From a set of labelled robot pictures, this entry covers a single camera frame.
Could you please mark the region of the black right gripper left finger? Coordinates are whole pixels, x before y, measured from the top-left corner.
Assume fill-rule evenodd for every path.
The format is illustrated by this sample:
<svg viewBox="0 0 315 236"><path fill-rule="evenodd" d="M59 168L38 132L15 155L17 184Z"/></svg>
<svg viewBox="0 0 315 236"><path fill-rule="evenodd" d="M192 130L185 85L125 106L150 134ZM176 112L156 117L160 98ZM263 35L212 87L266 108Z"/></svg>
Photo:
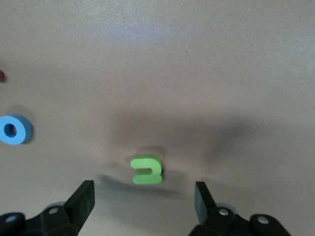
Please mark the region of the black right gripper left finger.
<svg viewBox="0 0 315 236"><path fill-rule="evenodd" d="M2 236L77 236L95 206L95 184L84 181L63 205L27 219L22 212L0 216Z"/></svg>

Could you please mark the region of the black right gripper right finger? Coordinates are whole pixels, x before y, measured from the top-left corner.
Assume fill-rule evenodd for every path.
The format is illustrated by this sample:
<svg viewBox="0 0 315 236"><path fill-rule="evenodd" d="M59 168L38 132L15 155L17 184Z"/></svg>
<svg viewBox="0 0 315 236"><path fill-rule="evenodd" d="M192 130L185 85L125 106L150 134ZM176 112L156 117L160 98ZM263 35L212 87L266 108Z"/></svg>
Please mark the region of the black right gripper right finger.
<svg viewBox="0 0 315 236"><path fill-rule="evenodd" d="M249 220L231 209L217 206L206 183L195 183L194 206L199 224L190 236L290 236L274 217L254 214Z"/></svg>

